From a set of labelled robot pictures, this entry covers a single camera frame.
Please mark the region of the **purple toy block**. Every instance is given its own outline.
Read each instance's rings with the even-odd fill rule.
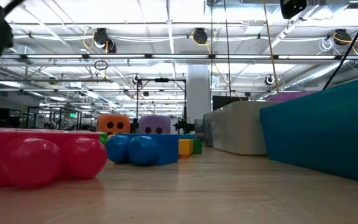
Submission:
[[[170,134],[171,119],[168,116],[147,115],[139,120],[141,134]]]

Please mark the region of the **white column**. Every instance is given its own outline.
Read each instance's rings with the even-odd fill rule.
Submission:
[[[188,65],[187,68],[187,117],[203,119],[211,112],[211,74],[208,65]]]

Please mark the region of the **green toy block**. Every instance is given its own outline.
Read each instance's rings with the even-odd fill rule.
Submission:
[[[203,153],[203,143],[198,139],[193,139],[193,154]]]
[[[105,145],[107,143],[107,134],[103,133],[103,132],[98,132],[99,133],[99,140]]]

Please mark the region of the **wooden floor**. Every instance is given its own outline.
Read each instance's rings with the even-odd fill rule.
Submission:
[[[0,189],[0,223],[358,223],[358,182],[207,149],[169,166],[109,163],[96,180]]]

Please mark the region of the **red toy block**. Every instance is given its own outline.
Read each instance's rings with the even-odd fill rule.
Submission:
[[[92,179],[106,160],[98,133],[0,128],[0,187],[31,189],[56,179]]]

